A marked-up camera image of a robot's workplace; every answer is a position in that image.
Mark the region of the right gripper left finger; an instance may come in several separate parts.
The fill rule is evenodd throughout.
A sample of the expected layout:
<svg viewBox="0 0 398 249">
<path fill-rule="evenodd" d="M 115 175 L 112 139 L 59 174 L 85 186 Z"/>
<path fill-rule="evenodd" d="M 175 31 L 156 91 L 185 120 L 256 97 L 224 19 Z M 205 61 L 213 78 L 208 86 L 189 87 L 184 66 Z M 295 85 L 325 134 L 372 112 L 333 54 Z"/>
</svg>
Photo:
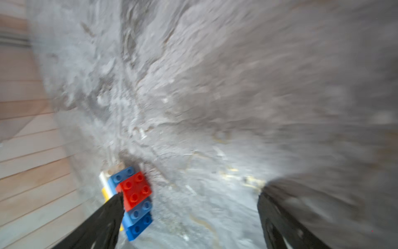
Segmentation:
<svg viewBox="0 0 398 249">
<path fill-rule="evenodd" d="M 112 196 L 55 249 L 114 249 L 124 215 L 123 194 Z"/>
</svg>

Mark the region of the light blue long lego brick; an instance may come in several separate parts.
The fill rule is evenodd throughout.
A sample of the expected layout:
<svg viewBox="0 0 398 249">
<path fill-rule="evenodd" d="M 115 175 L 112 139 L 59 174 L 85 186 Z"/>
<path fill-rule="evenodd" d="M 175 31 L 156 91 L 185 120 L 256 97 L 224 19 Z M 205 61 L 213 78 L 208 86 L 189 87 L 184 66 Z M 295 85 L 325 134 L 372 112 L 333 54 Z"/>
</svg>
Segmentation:
<svg viewBox="0 0 398 249">
<path fill-rule="evenodd" d="M 113 173 L 107 180 L 110 192 L 122 193 L 124 198 L 124 217 L 122 226 L 125 230 L 135 225 L 152 208 L 149 196 L 152 194 L 150 184 L 141 171 L 127 167 Z"/>
</svg>

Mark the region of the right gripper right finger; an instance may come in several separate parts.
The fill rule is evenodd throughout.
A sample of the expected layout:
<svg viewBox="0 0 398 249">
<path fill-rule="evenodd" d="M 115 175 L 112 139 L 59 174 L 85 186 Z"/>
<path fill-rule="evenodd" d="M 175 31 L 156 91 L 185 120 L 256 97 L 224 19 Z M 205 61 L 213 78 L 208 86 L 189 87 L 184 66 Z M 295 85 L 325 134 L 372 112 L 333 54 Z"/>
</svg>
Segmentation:
<svg viewBox="0 0 398 249">
<path fill-rule="evenodd" d="M 265 190 L 259 196 L 257 208 L 267 248 L 286 249 L 287 245 L 293 249 L 329 248 Z"/>
</svg>

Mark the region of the yellow long lego brick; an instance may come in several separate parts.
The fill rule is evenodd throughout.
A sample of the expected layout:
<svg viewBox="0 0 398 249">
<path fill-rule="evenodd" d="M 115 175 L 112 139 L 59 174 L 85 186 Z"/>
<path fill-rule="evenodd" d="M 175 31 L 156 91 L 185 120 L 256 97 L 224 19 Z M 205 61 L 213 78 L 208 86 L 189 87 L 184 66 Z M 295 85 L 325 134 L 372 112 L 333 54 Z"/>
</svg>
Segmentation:
<svg viewBox="0 0 398 249">
<path fill-rule="evenodd" d="M 104 197 L 104 201 L 107 202 L 109 200 L 109 195 L 104 187 L 102 188 L 102 195 Z M 124 231 L 123 225 L 120 226 L 120 231 Z"/>
</svg>

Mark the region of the white long lego brick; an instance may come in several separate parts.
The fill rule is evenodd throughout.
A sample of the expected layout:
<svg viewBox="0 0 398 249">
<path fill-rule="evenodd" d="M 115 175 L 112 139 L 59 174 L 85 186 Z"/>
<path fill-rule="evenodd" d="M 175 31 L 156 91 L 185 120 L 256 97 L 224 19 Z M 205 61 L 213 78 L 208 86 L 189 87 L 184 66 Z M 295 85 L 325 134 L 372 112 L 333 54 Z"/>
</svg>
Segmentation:
<svg viewBox="0 0 398 249">
<path fill-rule="evenodd" d="M 102 186 L 106 189 L 109 198 L 111 198 L 114 194 L 112 193 L 111 187 L 108 184 L 108 179 L 115 173 L 118 173 L 122 171 L 125 168 L 125 164 L 123 162 L 120 162 L 119 164 L 109 167 L 103 171 L 100 172 L 99 174 L 99 180 L 102 184 Z"/>
</svg>

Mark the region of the dark blue square lego brick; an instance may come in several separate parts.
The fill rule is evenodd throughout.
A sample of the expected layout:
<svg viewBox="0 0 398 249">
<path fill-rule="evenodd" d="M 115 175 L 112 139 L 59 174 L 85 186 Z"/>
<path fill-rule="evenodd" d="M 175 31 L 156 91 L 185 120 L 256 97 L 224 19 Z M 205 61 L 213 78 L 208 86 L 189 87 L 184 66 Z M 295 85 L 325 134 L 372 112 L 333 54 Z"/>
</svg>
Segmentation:
<svg viewBox="0 0 398 249">
<path fill-rule="evenodd" d="M 151 223 L 152 215 L 148 212 L 134 225 L 123 225 L 128 241 L 134 241 Z"/>
</svg>

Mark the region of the red square lego brick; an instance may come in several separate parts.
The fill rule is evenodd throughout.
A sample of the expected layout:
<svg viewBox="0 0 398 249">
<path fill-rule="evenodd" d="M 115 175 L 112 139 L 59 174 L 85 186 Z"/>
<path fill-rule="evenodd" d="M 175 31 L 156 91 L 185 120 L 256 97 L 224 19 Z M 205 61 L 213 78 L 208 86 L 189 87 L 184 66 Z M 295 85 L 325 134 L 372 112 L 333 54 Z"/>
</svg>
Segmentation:
<svg viewBox="0 0 398 249">
<path fill-rule="evenodd" d="M 152 194 L 151 187 L 141 171 L 119 183 L 116 191 L 123 194 L 123 204 L 127 212 Z"/>
</svg>

